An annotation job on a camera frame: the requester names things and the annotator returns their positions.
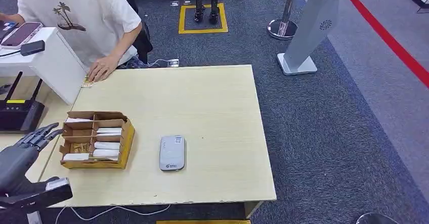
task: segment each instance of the cardboard box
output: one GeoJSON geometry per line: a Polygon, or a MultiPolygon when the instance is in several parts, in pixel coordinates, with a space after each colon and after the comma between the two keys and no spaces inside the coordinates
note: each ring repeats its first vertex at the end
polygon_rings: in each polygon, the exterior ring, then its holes
{"type": "Polygon", "coordinates": [[[135,129],[130,119],[120,112],[101,112],[101,111],[71,111],[67,113],[69,118],[89,119],[86,122],[64,122],[64,145],[60,146],[60,152],[63,154],[61,165],[66,168],[126,168],[128,156],[135,129]],[[121,134],[116,136],[97,135],[99,128],[122,128],[121,134]],[[118,160],[110,160],[105,157],[93,157],[95,150],[94,143],[101,142],[120,142],[118,160]],[[68,153],[89,153],[88,160],[64,161],[64,156],[68,153]]]}

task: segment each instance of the table leg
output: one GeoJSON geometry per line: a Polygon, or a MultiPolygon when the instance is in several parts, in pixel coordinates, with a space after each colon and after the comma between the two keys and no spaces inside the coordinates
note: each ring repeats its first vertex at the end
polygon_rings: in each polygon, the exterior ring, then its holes
{"type": "Polygon", "coordinates": [[[263,201],[250,201],[244,203],[246,219],[250,219],[253,213],[262,205],[263,201]]]}
{"type": "Polygon", "coordinates": [[[27,219],[29,224],[43,224],[38,211],[27,214],[27,219]]]}

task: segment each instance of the palm tree print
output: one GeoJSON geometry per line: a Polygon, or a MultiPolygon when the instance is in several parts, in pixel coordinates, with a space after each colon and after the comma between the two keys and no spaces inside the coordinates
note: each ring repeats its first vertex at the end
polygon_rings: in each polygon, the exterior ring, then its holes
{"type": "Polygon", "coordinates": [[[86,31],[87,30],[83,26],[81,26],[77,23],[72,23],[72,21],[70,20],[70,18],[67,15],[67,12],[71,13],[71,10],[65,3],[60,2],[60,4],[58,5],[58,8],[54,8],[53,11],[58,16],[62,17],[64,19],[64,21],[67,23],[67,24],[58,23],[57,25],[59,28],[64,29],[64,30],[71,30],[71,29],[77,29],[80,31],[86,31]]]}

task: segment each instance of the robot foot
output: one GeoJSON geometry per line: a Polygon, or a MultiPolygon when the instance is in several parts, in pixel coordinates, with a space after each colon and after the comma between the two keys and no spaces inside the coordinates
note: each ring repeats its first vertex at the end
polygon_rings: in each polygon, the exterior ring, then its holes
{"type": "Polygon", "coordinates": [[[218,16],[219,16],[219,14],[217,14],[217,13],[210,13],[209,22],[211,24],[217,24],[218,23],[218,16]]]}
{"type": "Polygon", "coordinates": [[[195,17],[194,17],[194,21],[196,22],[196,23],[201,23],[202,22],[202,20],[203,20],[203,13],[199,13],[199,14],[195,14],[195,17]]]}
{"type": "Polygon", "coordinates": [[[203,17],[204,17],[204,10],[205,10],[205,7],[203,6],[202,9],[201,9],[201,12],[196,12],[195,13],[194,21],[196,23],[201,23],[202,22],[203,17]]]}

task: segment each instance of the robot finger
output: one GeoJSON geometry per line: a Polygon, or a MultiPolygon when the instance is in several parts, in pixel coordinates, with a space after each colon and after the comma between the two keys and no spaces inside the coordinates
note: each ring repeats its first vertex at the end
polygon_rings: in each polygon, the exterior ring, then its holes
{"type": "Polygon", "coordinates": [[[51,132],[51,130],[53,130],[54,128],[57,128],[58,126],[59,126],[59,123],[53,123],[53,124],[50,124],[48,126],[45,126],[45,127],[41,128],[43,130],[40,131],[40,134],[42,136],[46,136],[49,132],[51,132]]]}
{"type": "Polygon", "coordinates": [[[55,138],[56,136],[60,135],[63,132],[62,129],[55,130],[51,132],[48,136],[46,136],[42,141],[38,142],[35,146],[37,147],[37,150],[40,152],[43,150],[43,148],[48,145],[48,143],[55,138]]]}
{"type": "Polygon", "coordinates": [[[57,127],[59,123],[53,123],[48,126],[42,127],[38,130],[36,130],[33,134],[33,138],[28,140],[28,143],[32,146],[36,146],[39,142],[43,141],[45,139],[45,136],[51,132],[51,130],[55,127],[57,127]]]}
{"type": "Polygon", "coordinates": [[[53,123],[45,127],[41,127],[31,133],[28,133],[23,138],[21,138],[15,146],[20,148],[28,148],[30,146],[34,146],[37,142],[43,140],[45,136],[55,127],[57,127],[59,123],[53,123]]]}

